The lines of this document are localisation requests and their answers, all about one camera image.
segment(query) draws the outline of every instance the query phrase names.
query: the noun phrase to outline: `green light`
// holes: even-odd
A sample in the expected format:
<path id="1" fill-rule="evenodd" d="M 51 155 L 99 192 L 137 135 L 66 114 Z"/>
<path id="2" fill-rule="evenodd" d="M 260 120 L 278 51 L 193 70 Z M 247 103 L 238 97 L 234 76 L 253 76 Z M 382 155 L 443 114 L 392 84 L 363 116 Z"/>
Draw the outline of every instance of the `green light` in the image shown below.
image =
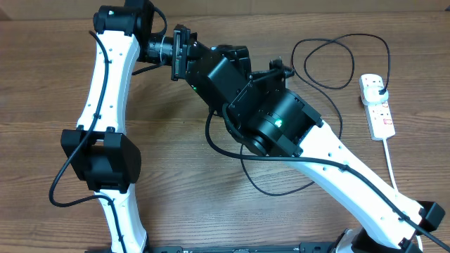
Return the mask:
<path id="1" fill-rule="evenodd" d="M 275 125 L 276 125 L 277 127 L 281 127 L 282 124 L 283 124 L 283 120 L 281 120 L 281 119 L 277 119 L 277 120 L 275 121 Z"/>

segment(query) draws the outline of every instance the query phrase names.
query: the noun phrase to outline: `wooden table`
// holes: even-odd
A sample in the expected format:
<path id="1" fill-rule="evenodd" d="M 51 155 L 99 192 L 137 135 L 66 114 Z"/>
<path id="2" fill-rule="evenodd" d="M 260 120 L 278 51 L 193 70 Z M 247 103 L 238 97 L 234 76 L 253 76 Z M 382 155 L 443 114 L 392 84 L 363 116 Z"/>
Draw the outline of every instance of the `wooden table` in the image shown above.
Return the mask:
<path id="1" fill-rule="evenodd" d="M 390 105 L 397 135 L 389 140 L 400 191 L 450 210 L 450 15 L 361 13 L 170 18 L 198 32 L 208 45 L 246 45 L 253 70 L 271 59 L 286 63 L 294 44 L 312 37 L 366 32 L 384 38 L 392 52 Z M 155 21 L 158 30 L 162 26 Z M 66 157 L 63 129 L 74 129 L 91 82 L 95 43 L 90 20 L 0 22 L 0 252 L 83 252 L 108 247 L 110 234 L 96 202 L 57 208 L 49 186 Z M 357 79 L 386 76 L 387 58 L 375 39 L 343 39 L 355 55 L 355 78 L 344 90 L 326 91 L 344 118 L 342 141 L 390 182 L 381 142 L 370 139 Z M 296 64 L 318 43 L 298 48 Z M 331 86 L 350 74 L 339 46 L 310 60 L 311 74 Z M 152 245 L 286 245 L 330 241 L 359 223 L 318 186 L 285 197 L 257 192 L 238 160 L 215 153 L 204 134 L 207 106 L 185 81 L 171 82 L 168 67 L 133 77 L 127 104 L 128 137 L 142 154 L 137 183 L 139 212 Z M 330 103 L 292 78 L 290 88 L 338 131 Z M 214 141 L 239 145 L 214 119 Z M 309 182 L 280 163 L 248 162 L 255 182 L 280 193 Z M 91 195 L 68 169 L 56 189 L 64 202 Z M 435 233 L 450 243 L 450 219 Z M 441 252 L 424 239 L 426 252 Z"/>

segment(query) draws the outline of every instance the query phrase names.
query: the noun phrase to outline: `robotic arm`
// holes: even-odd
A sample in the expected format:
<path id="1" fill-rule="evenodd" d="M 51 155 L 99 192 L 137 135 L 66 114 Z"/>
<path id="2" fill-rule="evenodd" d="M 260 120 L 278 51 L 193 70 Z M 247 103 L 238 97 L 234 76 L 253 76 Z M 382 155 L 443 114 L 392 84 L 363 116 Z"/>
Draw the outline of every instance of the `robotic arm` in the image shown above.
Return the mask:
<path id="1" fill-rule="evenodd" d="M 400 219 L 387 200 L 429 232 L 437 229 L 444 210 L 434 202 L 417 202 L 398 193 L 346 149 L 320 114 L 285 87 L 286 79 L 293 76 L 289 67 L 273 60 L 269 70 L 252 72 L 247 47 L 208 48 L 183 25 L 174 28 L 173 37 L 151 33 L 154 12 L 149 1 L 126 0 L 124 7 L 102 6 L 94 16 L 95 30 L 110 59 L 110 74 L 95 132 L 72 166 L 96 195 L 114 199 L 122 235 L 116 232 L 108 202 L 100 200 L 113 252 L 149 250 L 134 194 L 141 155 L 125 136 L 124 127 L 131 71 L 137 60 L 172 67 L 171 79 L 185 79 L 211 114 L 216 111 L 224 118 L 237 142 L 260 157 L 291 157 L 290 166 L 313 179 L 356 217 L 362 228 L 346 231 L 323 252 L 420 252 L 411 242 L 416 228 Z M 77 130 L 64 130 L 61 137 L 68 157 L 91 125 L 100 96 L 105 61 L 99 45 L 96 55 L 91 90 Z M 342 167 L 314 160 L 296 162 L 296 157 L 344 164 L 371 186 Z"/>

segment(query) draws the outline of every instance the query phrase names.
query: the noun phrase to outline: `white arm segment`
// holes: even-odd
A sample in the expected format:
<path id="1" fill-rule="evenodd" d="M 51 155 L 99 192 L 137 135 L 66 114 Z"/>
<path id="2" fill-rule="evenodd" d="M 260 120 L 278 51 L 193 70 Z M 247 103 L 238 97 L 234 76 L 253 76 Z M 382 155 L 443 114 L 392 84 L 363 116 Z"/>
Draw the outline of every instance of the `white arm segment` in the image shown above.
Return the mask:
<path id="1" fill-rule="evenodd" d="M 124 32 L 105 31 L 97 34 L 103 43 L 108 57 L 109 75 L 105 98 L 94 131 L 106 131 L 107 127 L 114 127 L 116 133 L 125 132 L 125 108 L 131 73 L 139 57 L 139 43 L 134 35 L 125 36 Z M 97 44 L 96 64 L 92 77 L 91 90 L 87 98 L 82 116 L 78 119 L 77 127 L 84 126 L 87 130 L 92 123 L 94 113 L 100 97 L 103 78 L 105 76 L 105 58 Z"/>
<path id="2" fill-rule="evenodd" d="M 354 156 L 340 142 L 326 122 L 322 127 L 313 126 L 300 142 L 303 150 L 301 157 L 314 157 L 348 164 L 373 183 L 400 210 L 417 224 L 422 217 L 422 208 L 386 184 L 375 172 Z M 343 205 L 366 229 L 368 235 L 378 244 L 400 249 L 398 244 L 403 238 L 411 239 L 415 229 L 399 216 L 363 181 L 337 167 L 308 162 L 288 162 L 288 164 L 314 180 L 327 193 Z"/>
<path id="3" fill-rule="evenodd" d="M 135 195 L 135 185 L 132 183 L 125 194 L 118 190 L 100 190 L 95 195 L 108 196 L 114 202 L 117 216 L 119 217 L 120 232 L 123 235 L 127 253 L 142 253 L 146 246 L 147 232 L 143 228 L 139 218 L 139 211 Z M 117 235 L 113 211 L 108 201 L 99 199 L 106 215 L 106 220 L 111 232 L 111 250 L 114 253 L 123 253 L 122 245 Z"/>

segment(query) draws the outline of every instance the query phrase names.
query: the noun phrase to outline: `power strip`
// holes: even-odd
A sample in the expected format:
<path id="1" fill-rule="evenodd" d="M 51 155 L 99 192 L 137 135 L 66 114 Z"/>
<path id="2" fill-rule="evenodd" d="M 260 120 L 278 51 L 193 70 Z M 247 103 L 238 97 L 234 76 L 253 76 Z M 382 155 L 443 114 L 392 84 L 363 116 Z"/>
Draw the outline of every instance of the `power strip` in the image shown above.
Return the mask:
<path id="1" fill-rule="evenodd" d="M 383 87 L 383 79 L 376 74 L 363 74 L 359 79 L 361 98 L 364 90 Z M 395 135 L 394 122 L 387 101 L 364 105 L 368 128 L 374 141 L 382 141 Z"/>

